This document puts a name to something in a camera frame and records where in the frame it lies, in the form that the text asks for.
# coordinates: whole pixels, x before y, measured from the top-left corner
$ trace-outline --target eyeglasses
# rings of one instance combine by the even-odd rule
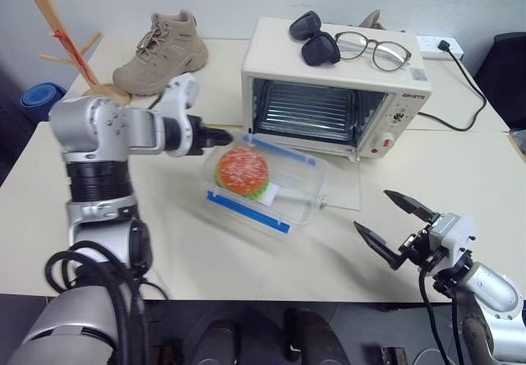
[[[317,67],[323,63],[337,63],[339,49],[331,35],[321,31],[321,20],[315,12],[307,12],[288,28],[296,40],[306,40],[302,56],[307,65]]]
[[[374,43],[372,61],[385,72],[400,69],[411,58],[411,52],[398,43],[368,39],[358,32],[340,32],[335,39],[343,60],[358,58],[367,50],[369,43]]]

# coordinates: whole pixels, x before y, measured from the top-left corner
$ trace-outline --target toaster oven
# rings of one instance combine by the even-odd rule
[[[415,37],[323,24],[321,29],[333,36],[356,31],[401,44],[412,56],[394,72],[375,67],[369,53],[310,67],[302,59],[302,43],[288,34],[291,23],[269,17],[257,22],[242,66],[244,130],[353,160],[385,155],[431,95]]]

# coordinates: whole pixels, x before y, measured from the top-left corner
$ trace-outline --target white table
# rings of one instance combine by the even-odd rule
[[[109,81],[131,51],[110,42],[104,38],[90,60],[101,81]],[[202,92],[192,113],[208,123],[239,124],[238,69],[246,42],[207,43],[210,62],[197,73]],[[433,79],[453,76],[450,62],[430,67],[434,95],[447,99]],[[451,82],[446,85],[454,87]],[[77,79],[69,92],[84,89]],[[469,89],[465,92],[466,100],[473,99]],[[426,111],[445,116],[462,103],[445,99],[430,99]],[[477,101],[475,96],[466,103],[476,107]],[[393,189],[437,211],[472,215],[478,236],[473,257],[526,291],[526,165],[495,112],[489,108],[480,117],[467,133],[435,131],[434,123],[421,121],[422,130],[406,131],[386,157],[361,162],[360,211],[326,207],[289,236],[250,228],[206,201],[197,176],[201,157],[132,156],[131,179],[155,254],[149,276],[172,298],[420,302],[416,267],[408,263],[390,270],[351,226],[358,220],[393,249],[420,229],[422,222],[382,194]],[[42,270],[51,254],[67,246],[68,197],[58,143],[49,125],[41,123],[0,189],[0,292],[53,293]],[[445,300],[431,289],[430,298]]]
[[[242,125],[240,73],[248,41],[206,40],[206,45],[210,56],[206,66],[196,72],[197,80],[203,86],[190,114],[202,116],[209,124]],[[90,65],[99,80],[111,82],[113,70],[131,59],[135,46],[136,40],[104,36],[90,59]],[[438,115],[454,125],[466,126],[480,107],[480,98],[472,91],[453,61],[426,60],[425,63],[433,91],[422,111]],[[87,88],[84,79],[78,76],[67,94],[78,96]],[[153,99],[135,96],[131,104],[145,108]],[[450,131],[424,117],[416,117],[408,128]],[[480,113],[472,128],[472,131],[508,130],[491,105]]]

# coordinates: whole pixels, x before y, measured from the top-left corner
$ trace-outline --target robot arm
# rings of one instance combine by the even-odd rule
[[[123,107],[104,96],[63,99],[50,113],[70,178],[70,249],[52,256],[46,279],[60,295],[31,327],[10,365],[150,363],[148,321],[139,284],[151,267],[148,227],[128,173],[129,155],[201,155],[232,137],[186,115],[198,86],[175,77],[159,111]],[[67,263],[75,271],[68,276]],[[52,268],[62,262],[65,287]]]
[[[394,270],[409,259],[433,277],[433,287],[438,292],[457,298],[464,341],[473,363],[526,363],[524,296],[505,275],[473,262],[469,250],[475,240],[473,221],[452,213],[433,212],[398,192],[386,190],[385,194],[427,226],[410,235],[395,253],[376,233],[355,221],[354,226],[367,245]]]

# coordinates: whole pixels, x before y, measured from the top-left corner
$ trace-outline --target plug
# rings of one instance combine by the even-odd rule
[[[445,40],[441,40],[441,42],[438,44],[438,49],[442,51],[450,51],[450,44]]]

